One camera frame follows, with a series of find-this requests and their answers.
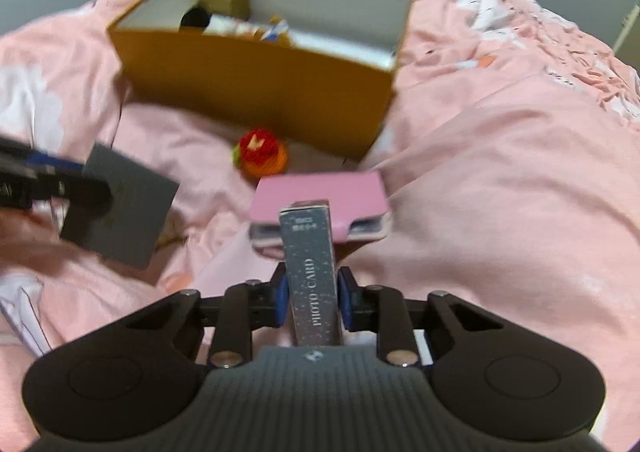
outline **open cardboard box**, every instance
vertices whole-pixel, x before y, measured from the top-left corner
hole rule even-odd
[[[267,127],[361,159],[388,103],[412,0],[249,0],[255,24],[289,23],[291,47],[178,30],[198,0],[141,0],[109,26],[124,74],[143,98]]]

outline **pink blanket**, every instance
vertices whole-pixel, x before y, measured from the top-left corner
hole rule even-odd
[[[181,182],[145,272],[59,241],[58,207],[0,212],[4,452],[36,437],[20,401],[34,356],[167,292],[222,294],[274,267],[248,244],[239,131],[130,98],[105,26],[134,1],[0,39],[2,132],[79,160],[99,140]],[[534,0],[416,0],[400,58],[362,163],[382,171],[394,229],[345,264],[362,284],[447,289],[580,350],[607,381],[604,443],[625,451],[640,428],[638,75]],[[296,146],[292,165],[340,162]]]

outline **pink flap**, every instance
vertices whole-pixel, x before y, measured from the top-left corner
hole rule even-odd
[[[258,183],[249,211],[252,223],[279,224],[280,210],[296,201],[329,200],[335,242],[346,242],[351,223],[389,211],[378,172],[286,174]]]

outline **black round object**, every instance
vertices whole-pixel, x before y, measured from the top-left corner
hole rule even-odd
[[[590,428],[605,391],[588,359],[523,328],[457,334],[455,345],[434,363],[430,383],[462,421],[527,442]]]
[[[38,359],[25,376],[22,398],[40,430],[114,441],[173,419],[203,378],[161,334],[99,330]]]
[[[211,22],[209,12],[200,6],[194,6],[182,16],[180,28],[206,29]]]

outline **metal screw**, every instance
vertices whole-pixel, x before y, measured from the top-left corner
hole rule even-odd
[[[315,363],[322,360],[324,358],[324,354],[321,351],[314,349],[313,351],[309,351],[308,353],[305,353],[305,358],[310,362]]]
[[[406,349],[396,349],[386,356],[386,361],[393,366],[409,367],[418,362],[420,357],[413,351]]]
[[[218,351],[209,358],[211,365],[221,369],[229,369],[242,363],[242,356],[235,351]]]

